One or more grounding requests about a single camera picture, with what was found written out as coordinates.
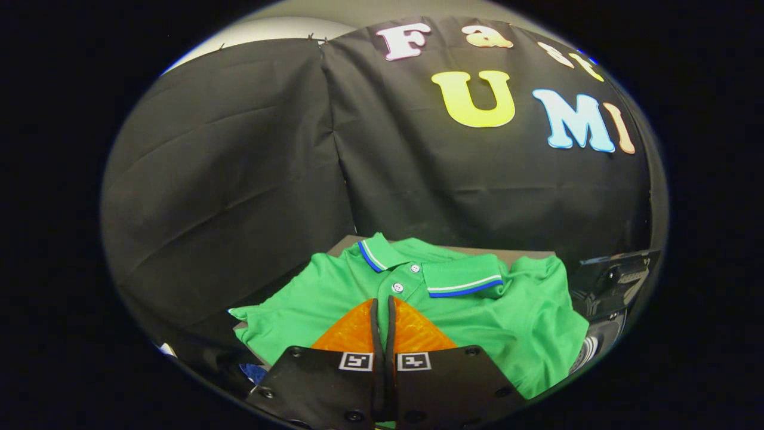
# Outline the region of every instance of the shirt collar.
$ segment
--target shirt collar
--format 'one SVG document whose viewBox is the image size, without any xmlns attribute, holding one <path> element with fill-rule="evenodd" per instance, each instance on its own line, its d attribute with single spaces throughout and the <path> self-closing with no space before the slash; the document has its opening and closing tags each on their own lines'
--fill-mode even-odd
<svg viewBox="0 0 764 430">
<path fill-rule="evenodd" d="M 377 273 L 411 261 L 409 257 L 396 251 L 382 233 L 375 233 L 372 237 L 358 242 L 358 248 L 369 266 Z"/>
<path fill-rule="evenodd" d="M 494 254 L 467 256 L 451 262 L 424 262 L 422 273 L 430 297 L 479 292 L 490 298 L 503 295 L 505 285 Z"/>
<path fill-rule="evenodd" d="M 417 243 L 442 252 L 441 248 L 429 243 L 419 240 Z M 412 261 L 395 250 L 382 233 L 375 233 L 369 239 L 358 242 L 358 248 L 366 263 L 377 273 Z M 475 292 L 485 297 L 501 297 L 506 286 L 499 270 L 498 257 L 494 254 L 462 255 L 464 258 L 447 262 L 421 262 L 430 297 L 452 297 Z"/>
</svg>

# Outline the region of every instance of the shirt sleeve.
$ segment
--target shirt sleeve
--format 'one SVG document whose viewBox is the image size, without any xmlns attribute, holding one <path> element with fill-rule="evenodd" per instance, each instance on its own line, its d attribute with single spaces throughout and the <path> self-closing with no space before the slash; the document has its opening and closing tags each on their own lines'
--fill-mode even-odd
<svg viewBox="0 0 764 430">
<path fill-rule="evenodd" d="M 522 389 L 518 388 L 528 399 L 568 377 L 589 328 L 589 322 L 573 310 L 565 265 L 557 257 L 541 261 L 545 263 L 538 274 L 542 280 L 529 289 L 537 305 L 528 314 L 526 326 L 526 338 L 539 365 L 529 369 Z"/>
<path fill-rule="evenodd" d="M 313 345 L 361 303 L 362 294 L 353 284 L 346 257 L 314 254 L 299 275 L 261 305 L 229 309 L 229 314 L 248 324 L 234 333 L 272 365 L 290 346 Z"/>
</svg>

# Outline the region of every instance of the green polo shirt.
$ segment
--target green polo shirt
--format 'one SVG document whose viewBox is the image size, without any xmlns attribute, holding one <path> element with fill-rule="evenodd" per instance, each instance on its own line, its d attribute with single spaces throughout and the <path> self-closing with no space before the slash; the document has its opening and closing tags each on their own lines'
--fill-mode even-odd
<svg viewBox="0 0 764 430">
<path fill-rule="evenodd" d="M 493 254 L 470 256 L 409 238 L 389 243 L 381 233 L 345 249 L 319 253 L 273 297 L 228 312 L 246 328 L 237 338 L 273 364 L 291 345 L 310 347 L 339 318 L 377 298 L 383 347 L 388 297 L 427 317 L 459 347 L 483 347 L 526 399 L 563 380 L 588 322 L 573 310 L 562 261 Z"/>
</svg>

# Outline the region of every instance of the letter m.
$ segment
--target letter m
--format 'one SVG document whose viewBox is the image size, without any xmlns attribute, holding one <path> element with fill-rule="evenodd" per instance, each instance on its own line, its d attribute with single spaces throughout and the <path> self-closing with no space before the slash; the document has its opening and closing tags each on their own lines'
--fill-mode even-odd
<svg viewBox="0 0 764 430">
<path fill-rule="evenodd" d="M 549 145 L 553 148 L 572 148 L 573 140 L 565 132 L 568 127 L 578 145 L 586 146 L 586 136 L 591 130 L 589 143 L 597 151 L 615 152 L 616 146 L 607 134 L 602 115 L 597 108 L 597 100 L 585 95 L 578 94 L 576 97 L 577 110 L 552 90 L 535 90 L 533 96 L 543 103 L 546 115 L 549 117 L 549 125 L 552 127 L 552 135 L 549 136 Z"/>
</svg>

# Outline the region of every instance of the black cloth backdrop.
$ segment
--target black cloth backdrop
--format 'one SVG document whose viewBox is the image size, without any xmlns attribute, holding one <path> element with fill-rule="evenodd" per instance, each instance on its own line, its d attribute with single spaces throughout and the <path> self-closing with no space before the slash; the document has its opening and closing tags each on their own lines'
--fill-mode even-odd
<svg viewBox="0 0 764 430">
<path fill-rule="evenodd" d="M 432 29 L 422 54 L 385 60 L 375 32 L 414 22 Z M 461 28 L 471 24 L 514 47 L 470 45 Z M 640 130 L 607 78 L 575 62 L 571 70 L 537 41 L 575 52 L 498 21 L 418 17 L 320 46 L 227 47 L 166 73 L 125 121 L 105 172 L 102 237 L 121 296 L 155 342 L 194 344 L 179 357 L 214 369 L 210 345 L 244 350 L 227 308 L 263 301 L 356 228 L 444 246 L 551 249 L 569 269 L 648 248 Z M 482 70 L 510 76 L 516 114 L 501 127 L 457 123 L 431 81 L 467 72 L 475 106 L 491 109 Z M 636 154 L 552 148 L 536 89 L 573 107 L 578 94 L 614 104 Z"/>
</svg>

